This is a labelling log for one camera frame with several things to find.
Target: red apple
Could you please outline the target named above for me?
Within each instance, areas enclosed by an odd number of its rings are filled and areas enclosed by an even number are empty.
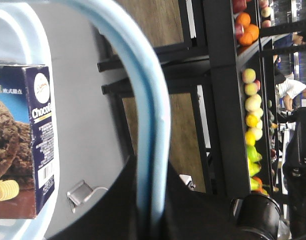
[[[235,37],[239,40],[244,34],[244,27],[241,23],[235,23]]]
[[[261,27],[262,28],[269,28],[269,27],[271,27],[271,20],[264,20],[263,22],[262,22],[262,24],[261,24]]]
[[[233,5],[233,13],[237,14],[239,12],[243,12],[247,8],[246,0],[232,0]]]
[[[269,6],[269,0],[258,0],[258,6],[260,7],[260,9],[268,7]]]
[[[256,85],[257,85],[257,91],[260,91],[260,89],[261,89],[261,82],[259,81],[259,80],[255,80],[254,81],[254,83],[256,83]]]

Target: black metal shelf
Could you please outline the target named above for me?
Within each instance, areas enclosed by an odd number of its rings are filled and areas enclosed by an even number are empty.
[[[259,25],[258,1],[251,1],[245,10],[251,22]],[[211,83],[221,161],[226,184],[226,194],[233,198],[243,198],[250,194],[249,170],[244,134],[245,124],[244,83],[241,71],[252,68],[261,81],[263,115],[263,137],[256,142],[256,149],[262,154],[262,169],[259,176],[269,194],[273,192],[272,164],[270,156],[270,137],[267,109],[267,86],[264,63],[260,56],[262,46],[270,43],[271,37],[262,37],[251,46],[240,47],[235,38],[232,2],[227,0],[204,1],[205,27],[210,59]]]

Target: orange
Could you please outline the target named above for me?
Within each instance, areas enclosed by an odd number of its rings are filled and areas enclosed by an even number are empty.
[[[259,38],[259,27],[252,23],[244,30],[244,32],[252,35],[253,42]]]
[[[251,23],[251,16],[247,12],[241,12],[235,20],[236,23],[242,24],[243,28],[246,29]]]
[[[244,32],[243,36],[238,40],[239,44],[242,46],[250,46],[253,43],[252,34],[249,32]]]

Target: white shirt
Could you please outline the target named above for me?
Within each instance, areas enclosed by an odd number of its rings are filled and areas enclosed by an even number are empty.
[[[277,86],[278,93],[281,98],[287,94],[291,99],[294,99],[298,94],[306,89],[306,85],[304,83],[290,78],[287,78],[284,82],[278,84]]]

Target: barcode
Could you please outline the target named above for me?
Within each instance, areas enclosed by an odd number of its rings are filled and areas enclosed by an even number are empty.
[[[47,165],[43,169],[43,179],[47,179],[53,173],[53,162],[50,162],[50,165]]]
[[[51,160],[37,171],[38,188],[40,189],[54,175],[54,160]]]

